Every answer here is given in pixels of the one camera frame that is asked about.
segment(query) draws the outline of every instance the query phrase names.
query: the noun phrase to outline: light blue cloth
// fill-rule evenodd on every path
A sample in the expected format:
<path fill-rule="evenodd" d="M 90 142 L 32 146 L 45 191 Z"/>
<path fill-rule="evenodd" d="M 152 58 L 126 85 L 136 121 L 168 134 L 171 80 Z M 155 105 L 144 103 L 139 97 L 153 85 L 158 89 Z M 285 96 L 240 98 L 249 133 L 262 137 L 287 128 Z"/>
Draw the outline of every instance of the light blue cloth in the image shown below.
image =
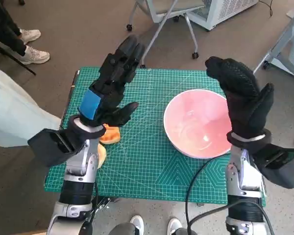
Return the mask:
<path fill-rule="evenodd" d="M 27 145 L 42 129 L 59 129 L 60 122 L 0 70 L 0 146 Z"/>

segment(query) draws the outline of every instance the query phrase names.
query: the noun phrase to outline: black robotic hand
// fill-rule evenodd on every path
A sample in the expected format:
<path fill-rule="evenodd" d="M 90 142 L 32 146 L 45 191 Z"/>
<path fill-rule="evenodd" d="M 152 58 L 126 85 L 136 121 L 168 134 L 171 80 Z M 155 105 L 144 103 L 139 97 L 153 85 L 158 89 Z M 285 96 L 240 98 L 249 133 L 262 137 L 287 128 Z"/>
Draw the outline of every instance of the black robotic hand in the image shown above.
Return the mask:
<path fill-rule="evenodd" d="M 245 139 L 262 135 L 273 104 L 273 84 L 260 90 L 253 72 L 233 59 L 210 57 L 205 64 L 207 75 L 218 80 L 225 93 L 232 131 Z"/>

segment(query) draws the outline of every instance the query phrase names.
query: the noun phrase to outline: wire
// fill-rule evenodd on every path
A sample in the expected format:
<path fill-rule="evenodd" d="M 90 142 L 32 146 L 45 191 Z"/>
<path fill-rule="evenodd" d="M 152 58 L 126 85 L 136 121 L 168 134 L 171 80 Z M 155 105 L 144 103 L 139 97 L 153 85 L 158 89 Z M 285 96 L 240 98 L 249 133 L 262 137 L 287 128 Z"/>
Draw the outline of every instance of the wire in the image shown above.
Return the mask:
<path fill-rule="evenodd" d="M 273 2 L 273 0 L 271 0 L 270 4 L 268 4 L 268 3 L 264 2 L 264 1 L 259 1 L 259 2 L 267 5 L 269 7 L 270 17 L 273 16 L 273 10 L 272 10 L 272 2 Z"/>
<path fill-rule="evenodd" d="M 238 200 L 238 201 L 236 201 L 236 202 L 234 202 L 234 203 L 232 203 L 232 204 L 229 204 L 229 205 L 226 205 L 226 206 L 223 206 L 223 207 L 220 207 L 220 208 L 216 208 L 216 209 L 214 209 L 214 210 L 211 210 L 211 211 L 205 212 L 205 213 L 203 213 L 203 214 L 200 214 L 200 215 L 196 216 L 194 219 L 192 219 L 191 221 L 189 220 L 189 215 L 188 215 L 188 201 L 189 201 L 189 197 L 190 197 L 190 195 L 191 195 L 191 191 L 192 191 L 193 185 L 194 185 L 194 183 L 195 183 L 195 181 L 196 181 L 198 175 L 201 173 L 201 171 L 202 171 L 202 170 L 203 170 L 203 169 L 204 169 L 204 168 L 205 168 L 205 167 L 206 167 L 206 166 L 207 166 L 212 160 L 218 159 L 218 158 L 220 158 L 220 157 L 223 157 L 223 155 L 208 160 L 208 161 L 207 161 L 207 162 L 206 162 L 206 163 L 205 163 L 205 164 L 204 164 L 204 165 L 198 170 L 198 172 L 196 173 L 196 175 L 195 175 L 194 178 L 192 179 L 192 181 L 191 181 L 191 183 L 190 183 L 190 186 L 189 186 L 189 188 L 188 188 L 188 190 L 187 190 L 186 199 L 185 199 L 185 216 L 186 216 L 186 222 L 187 222 L 187 233 L 188 233 L 188 235 L 192 235 L 191 226 L 192 226 L 196 221 L 200 220 L 201 218 L 206 217 L 206 216 L 211 215 L 211 214 L 214 214 L 214 213 L 217 213 L 217 212 L 220 212 L 220 211 L 223 211 L 223 210 L 226 210 L 226 209 L 229 209 L 229 208 L 231 208 L 231 207 L 233 207 L 233 206 L 236 206 L 236 205 L 238 205 L 238 204 L 246 203 L 246 202 L 247 202 L 246 200 L 241 199 L 241 200 Z M 263 209 L 261 206 L 259 206 L 257 203 L 255 203 L 255 202 L 250 202 L 250 201 L 248 201 L 248 203 L 254 204 L 254 205 L 256 205 L 256 206 L 259 208 L 259 210 L 261 211 L 261 213 L 262 213 L 263 216 L 265 217 L 265 220 L 266 220 L 266 222 L 267 222 L 267 224 L 268 224 L 268 227 L 269 227 L 269 230 L 270 230 L 271 235 L 274 235 L 273 227 L 272 227 L 272 225 L 271 225 L 271 223 L 270 223 L 270 220 L 269 220 L 269 218 L 268 218 L 266 212 L 264 211 L 264 209 Z"/>
<path fill-rule="evenodd" d="M 194 176 L 194 178 L 192 179 L 191 181 L 191 184 L 187 190 L 187 194 L 186 194 L 186 199 L 185 199 L 185 215 L 186 215 L 186 222 L 187 222 L 187 226 L 189 226 L 190 224 L 190 219 L 189 219 L 189 216 L 188 216 L 188 201 L 189 201 L 189 198 L 190 198 L 190 195 L 191 195 L 191 191 L 192 191 L 192 188 L 193 188 L 193 185 L 199 175 L 199 173 L 201 173 L 201 171 L 212 161 L 212 160 L 215 160 L 215 159 L 218 159 L 220 157 L 223 157 L 223 156 L 218 156 L 216 158 L 211 158 L 209 159 L 199 170 L 198 172 L 196 173 L 196 175 Z"/>
<path fill-rule="evenodd" d="M 92 200 L 92 203 L 93 203 L 93 213 L 92 213 L 92 217 L 91 219 L 89 220 L 89 223 L 92 224 L 93 220 L 94 220 L 94 217 L 95 217 L 95 212 L 97 210 L 97 205 L 98 205 L 98 185 L 97 185 L 97 182 L 95 181 L 95 191 L 96 191 L 96 196 L 94 197 L 94 199 Z"/>

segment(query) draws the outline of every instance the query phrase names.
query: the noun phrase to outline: white box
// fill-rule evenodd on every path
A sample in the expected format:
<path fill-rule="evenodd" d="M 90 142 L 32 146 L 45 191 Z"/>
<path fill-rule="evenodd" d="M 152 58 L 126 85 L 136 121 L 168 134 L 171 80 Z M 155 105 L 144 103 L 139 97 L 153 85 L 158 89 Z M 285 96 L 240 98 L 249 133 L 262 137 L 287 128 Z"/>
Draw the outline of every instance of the white box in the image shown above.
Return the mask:
<path fill-rule="evenodd" d="M 194 23 L 211 30 L 217 24 L 255 5 L 259 0 L 203 0 L 206 7 L 190 12 Z"/>

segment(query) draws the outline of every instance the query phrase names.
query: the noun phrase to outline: white sneaker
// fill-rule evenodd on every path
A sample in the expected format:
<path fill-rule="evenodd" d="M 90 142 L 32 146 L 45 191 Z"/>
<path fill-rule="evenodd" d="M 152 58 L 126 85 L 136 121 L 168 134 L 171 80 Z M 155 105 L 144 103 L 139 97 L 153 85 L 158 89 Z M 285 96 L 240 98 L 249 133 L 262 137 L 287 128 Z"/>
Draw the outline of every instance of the white sneaker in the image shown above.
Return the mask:
<path fill-rule="evenodd" d="M 131 224 L 134 224 L 135 227 L 139 230 L 139 235 L 144 235 L 144 221 L 139 215 L 134 216 L 131 221 Z"/>
<path fill-rule="evenodd" d="M 50 54 L 45 51 L 36 50 L 26 46 L 25 55 L 21 56 L 20 61 L 23 65 L 42 64 L 50 59 Z"/>
<path fill-rule="evenodd" d="M 20 33 L 22 34 L 21 40 L 26 45 L 28 42 L 34 41 L 41 36 L 41 32 L 37 29 L 25 30 L 20 28 Z"/>
<path fill-rule="evenodd" d="M 167 235 L 172 235 L 176 230 L 182 228 L 182 223 L 177 218 L 173 218 L 169 221 Z"/>

